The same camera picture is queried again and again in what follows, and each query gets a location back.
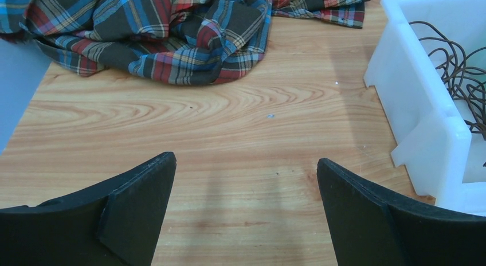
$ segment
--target plaid shirt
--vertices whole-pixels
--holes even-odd
[[[271,16],[362,28],[369,0],[0,0],[0,38],[33,39],[80,76],[116,68],[170,84],[224,83],[265,54]]]

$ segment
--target checkered cloth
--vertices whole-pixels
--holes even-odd
[[[272,15],[362,28],[366,1],[0,0],[0,38],[33,39],[81,76],[116,68],[170,84],[224,83],[263,59]]]

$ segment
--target plaid fabric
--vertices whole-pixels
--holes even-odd
[[[170,84],[224,83],[264,57],[271,16],[362,28],[369,0],[0,0],[0,38],[64,68]]]

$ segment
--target wooden table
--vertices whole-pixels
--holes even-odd
[[[418,198],[362,79],[386,23],[379,1],[362,30],[274,18],[263,62],[233,83],[175,87],[113,70],[84,79],[52,64],[0,157],[0,208],[173,151],[153,265],[336,265],[319,158]]]

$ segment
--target tangled wire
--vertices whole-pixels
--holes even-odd
[[[424,37],[419,41],[438,41],[447,44],[452,51],[444,47],[439,47],[429,53],[429,57],[435,53],[443,53],[445,56],[444,62],[439,64],[436,69],[442,71],[441,79],[444,82],[452,100],[463,100],[467,103],[469,110],[472,113],[473,120],[464,120],[469,126],[469,130],[474,134],[482,134],[483,139],[486,140],[486,70],[476,66],[469,66],[467,61],[474,55],[480,52],[486,52],[486,46],[466,54],[464,48],[458,43],[451,41],[445,37],[432,24],[425,21],[410,22],[413,24],[423,24],[430,27],[440,37]]]

